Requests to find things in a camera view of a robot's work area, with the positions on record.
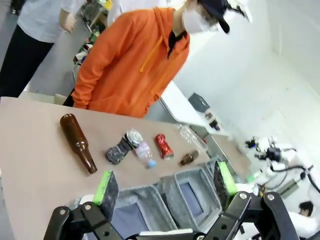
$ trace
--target plastic water bottle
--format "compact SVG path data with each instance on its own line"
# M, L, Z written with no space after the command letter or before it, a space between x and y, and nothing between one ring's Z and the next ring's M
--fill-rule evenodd
M139 147L135 149L135 153L142 163L149 169L157 166L157 162L152 158L151 149L145 141L140 143Z

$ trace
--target white face mask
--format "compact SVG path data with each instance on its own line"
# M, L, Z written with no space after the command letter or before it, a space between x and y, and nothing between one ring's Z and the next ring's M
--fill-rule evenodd
M188 34L196 34L210 30L210 24L196 9L185 9L182 13L182 20Z

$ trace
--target small brown bottle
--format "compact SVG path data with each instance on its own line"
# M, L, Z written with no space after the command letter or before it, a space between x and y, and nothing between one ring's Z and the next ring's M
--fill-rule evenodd
M197 150L193 150L186 155L183 156L182 160L180 161L180 165L184 166L187 164L192 163L197 157L199 157L199 152Z
M75 115L72 113L64 115L60 119L60 125L72 151L79 156L88 172L94 174L97 171L97 167L89 152L88 141Z

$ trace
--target cap brim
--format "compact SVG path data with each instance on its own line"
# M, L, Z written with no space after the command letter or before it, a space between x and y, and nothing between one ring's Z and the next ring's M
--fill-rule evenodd
M213 17L215 17L218 20L218 23L220 24L222 30L228 34L230 32L230 26L224 19L224 16L220 14L217 10L215 10L213 7L209 6L208 4L203 3L203 6L205 9L211 14Z

